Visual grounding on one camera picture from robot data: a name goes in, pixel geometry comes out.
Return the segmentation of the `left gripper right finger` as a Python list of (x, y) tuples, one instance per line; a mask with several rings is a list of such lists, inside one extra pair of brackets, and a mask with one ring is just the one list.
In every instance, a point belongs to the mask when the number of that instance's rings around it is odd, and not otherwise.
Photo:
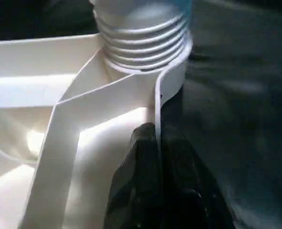
[(184, 137), (161, 141), (164, 184), (164, 228), (233, 229), (230, 210), (219, 186)]

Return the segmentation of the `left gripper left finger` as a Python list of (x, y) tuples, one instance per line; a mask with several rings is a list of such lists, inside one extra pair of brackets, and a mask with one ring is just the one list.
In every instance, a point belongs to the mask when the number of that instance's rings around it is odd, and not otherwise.
[(161, 168), (155, 125), (137, 127), (115, 171), (104, 218), (106, 229), (158, 229), (161, 224)]

